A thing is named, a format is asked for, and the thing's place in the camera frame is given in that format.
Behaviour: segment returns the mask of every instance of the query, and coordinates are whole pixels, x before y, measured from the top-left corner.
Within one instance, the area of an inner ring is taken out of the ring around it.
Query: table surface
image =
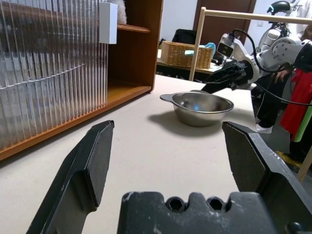
[[[181,67],[181,66],[172,66],[172,65],[168,65],[166,63],[164,63],[164,61],[161,60],[161,49],[158,49],[158,55],[157,55],[157,65],[160,65],[160,66],[165,66],[165,67],[173,67],[173,68],[176,68],[176,69],[182,69],[182,70],[190,70],[191,68],[190,67]],[[210,65],[210,68],[209,69],[199,69],[199,68],[196,68],[196,72],[200,72],[200,73],[206,73],[206,74],[212,74],[213,72],[221,69],[222,67],[221,66],[218,66],[214,63],[211,63]]]
[[[24,234],[61,163],[94,124],[115,121],[111,161],[102,203],[88,215],[84,234],[116,233],[122,196],[129,191],[159,191],[165,199],[188,200],[201,192],[227,200],[237,191],[221,123],[194,128],[180,123],[161,94],[201,89],[203,84],[156,76],[155,89],[127,105],[93,119],[0,162],[1,233]],[[250,91],[224,89],[219,96],[235,107],[225,120],[255,130]]]

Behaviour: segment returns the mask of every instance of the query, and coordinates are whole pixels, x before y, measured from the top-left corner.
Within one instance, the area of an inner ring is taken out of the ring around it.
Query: frosted glass panel
[[[0,150],[102,107],[100,0],[0,0]]]

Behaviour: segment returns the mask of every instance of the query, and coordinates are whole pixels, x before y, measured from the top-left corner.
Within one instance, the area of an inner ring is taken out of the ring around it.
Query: blue object
[[[271,11],[274,11],[274,7],[272,7],[272,5],[269,6],[269,10],[271,9]]]
[[[214,43],[209,42],[207,45],[200,45],[199,47],[200,47],[200,48],[212,48],[212,50],[213,50],[213,56],[215,55],[216,46],[215,46]],[[193,55],[194,55],[194,50],[186,50],[186,51],[184,52],[184,55],[193,56]]]

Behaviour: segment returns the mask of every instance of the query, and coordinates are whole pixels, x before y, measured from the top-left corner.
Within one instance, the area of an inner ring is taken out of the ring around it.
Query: white sneaker
[[[260,123],[260,119],[258,117],[255,118],[255,123]]]
[[[260,134],[271,134],[272,129],[273,129],[273,126],[270,128],[263,128],[259,124],[256,124],[256,127],[257,127],[257,132]]]

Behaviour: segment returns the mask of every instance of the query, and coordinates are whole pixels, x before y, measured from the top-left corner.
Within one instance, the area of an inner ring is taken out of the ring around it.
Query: wicker basket
[[[161,60],[173,66],[191,67],[193,56],[186,56],[186,50],[194,50],[195,46],[190,44],[164,41],[162,43]],[[196,68],[209,69],[213,50],[211,48],[199,48]]]

